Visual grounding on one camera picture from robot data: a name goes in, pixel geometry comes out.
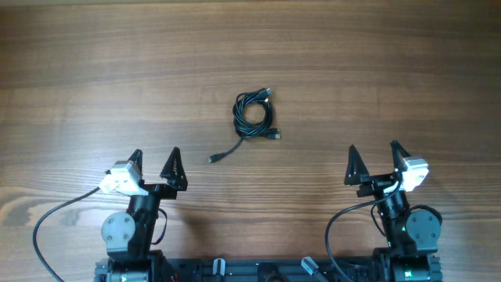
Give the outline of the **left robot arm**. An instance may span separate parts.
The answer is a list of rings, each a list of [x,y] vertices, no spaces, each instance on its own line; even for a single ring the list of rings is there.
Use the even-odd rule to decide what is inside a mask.
[[[99,184],[104,193],[117,192],[129,197],[125,212],[116,212],[103,222],[101,235],[106,243],[108,259],[96,263],[94,281],[149,282],[177,281],[178,272],[160,250],[163,236],[153,238],[156,221],[166,212],[162,200],[174,200],[188,182],[180,149],[174,147],[160,172],[162,183],[146,183],[142,178],[142,151],[126,161],[117,161]]]

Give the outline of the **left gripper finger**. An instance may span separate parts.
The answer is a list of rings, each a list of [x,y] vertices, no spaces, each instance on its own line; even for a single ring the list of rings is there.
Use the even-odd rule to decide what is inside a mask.
[[[131,161],[133,163],[137,182],[140,182],[142,180],[142,156],[143,156],[142,150],[136,149],[132,153],[132,155],[128,158],[128,161]]]
[[[169,186],[179,191],[186,191],[188,180],[182,166],[181,151],[174,147],[161,170],[160,177],[166,179]]]

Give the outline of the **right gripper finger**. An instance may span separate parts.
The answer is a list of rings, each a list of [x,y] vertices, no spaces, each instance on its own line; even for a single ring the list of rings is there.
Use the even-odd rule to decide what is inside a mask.
[[[348,165],[344,177],[344,184],[349,186],[369,182],[369,171],[365,166],[358,150],[351,145],[348,150]]]
[[[399,171],[405,171],[406,165],[404,159],[406,157],[410,157],[411,154],[403,148],[403,146],[398,142],[398,140],[394,139],[390,143],[392,159],[394,163],[394,168],[397,168]]]

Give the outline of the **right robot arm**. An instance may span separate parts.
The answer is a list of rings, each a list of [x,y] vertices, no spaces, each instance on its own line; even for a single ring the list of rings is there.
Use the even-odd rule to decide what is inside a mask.
[[[374,281],[441,281],[438,239],[442,215],[424,204],[411,206],[406,194],[415,190],[429,173],[424,158],[413,156],[402,145],[391,142],[394,171],[371,175],[355,146],[348,151],[344,183],[357,186],[358,197],[373,197],[380,232],[387,247],[375,248],[372,255]]]

